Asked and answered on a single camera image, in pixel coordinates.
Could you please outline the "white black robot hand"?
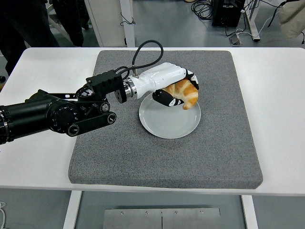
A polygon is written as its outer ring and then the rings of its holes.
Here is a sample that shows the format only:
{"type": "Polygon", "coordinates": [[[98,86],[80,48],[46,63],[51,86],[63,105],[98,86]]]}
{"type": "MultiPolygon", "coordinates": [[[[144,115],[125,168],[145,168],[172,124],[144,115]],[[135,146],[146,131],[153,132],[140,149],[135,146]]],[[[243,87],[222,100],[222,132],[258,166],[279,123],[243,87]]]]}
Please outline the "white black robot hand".
{"type": "Polygon", "coordinates": [[[182,104],[183,109],[188,110],[195,106],[199,98],[196,75],[168,62],[141,73],[138,78],[128,77],[124,82],[127,97],[139,99],[146,92],[152,92],[153,100],[167,107],[182,104]]]}

